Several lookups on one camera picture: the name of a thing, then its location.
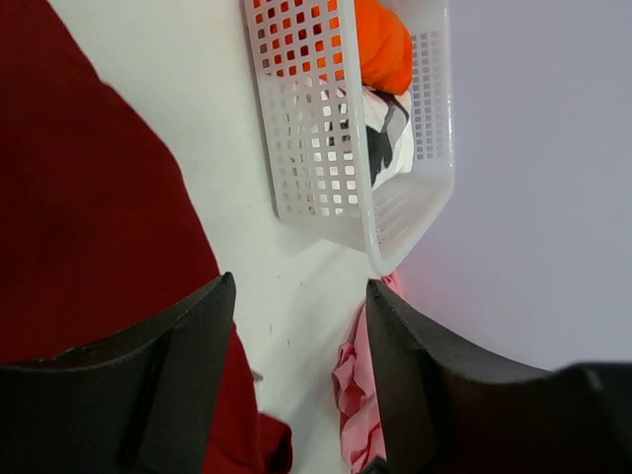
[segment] orange fabric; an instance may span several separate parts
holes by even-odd
[[[253,0],[255,8],[259,9],[264,6],[262,13],[257,13],[255,20],[258,25],[264,22],[265,16],[269,20],[275,21],[277,14],[284,15],[290,8],[290,2],[281,2],[279,12],[275,8],[269,8],[262,4],[262,0]],[[301,7],[303,0],[293,0],[291,2],[294,7]],[[335,12],[338,10],[338,0],[327,1],[327,11]],[[273,39],[270,47],[274,52],[272,64],[265,64],[265,67],[273,67],[274,74],[277,76],[295,76],[299,70],[296,65],[290,64],[289,67],[284,64],[287,61],[296,60],[296,56],[304,57],[305,60],[300,63],[302,72],[311,72],[312,69],[325,69],[328,65],[336,67],[341,64],[339,69],[334,70],[336,80],[345,78],[343,70],[343,54],[338,49],[342,45],[340,35],[331,37],[331,45],[325,45],[319,36],[322,35],[324,29],[334,32],[340,28],[340,19],[333,17],[328,24],[317,23],[313,28],[300,28],[307,22],[307,17],[312,19],[320,17],[324,13],[324,6],[314,6],[309,9],[308,14],[299,11],[296,15],[284,16],[280,23],[272,23],[270,25],[270,34],[276,35],[281,27],[284,32],[282,39]],[[378,0],[355,0],[355,22],[357,28],[357,43],[360,59],[360,73],[362,83],[372,86],[380,91],[389,92],[391,94],[404,94],[411,85],[413,80],[413,44],[408,30],[401,20],[392,11],[384,8]],[[294,25],[299,30],[297,34],[291,33],[289,30]],[[260,30],[263,38],[267,32]],[[305,40],[314,38],[316,41],[313,45]],[[298,50],[295,41],[301,41]],[[268,46],[263,46],[262,52],[268,52]],[[319,77],[324,81],[333,80],[326,73],[320,74]]]

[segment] red fabric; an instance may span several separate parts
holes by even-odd
[[[48,4],[0,0],[0,44],[0,362],[101,339],[217,277],[173,156]],[[289,471],[289,428],[258,414],[234,328],[211,431],[204,472]]]

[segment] white table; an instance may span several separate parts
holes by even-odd
[[[104,81],[167,143],[223,271],[260,408],[292,426],[292,472],[347,473],[331,370],[372,276],[364,255],[280,224],[241,0],[52,0]]]

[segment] laundry basket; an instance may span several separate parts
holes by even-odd
[[[413,40],[416,156],[411,173],[375,190],[353,0],[243,1],[279,218],[391,273],[454,186],[447,0],[382,2]]]

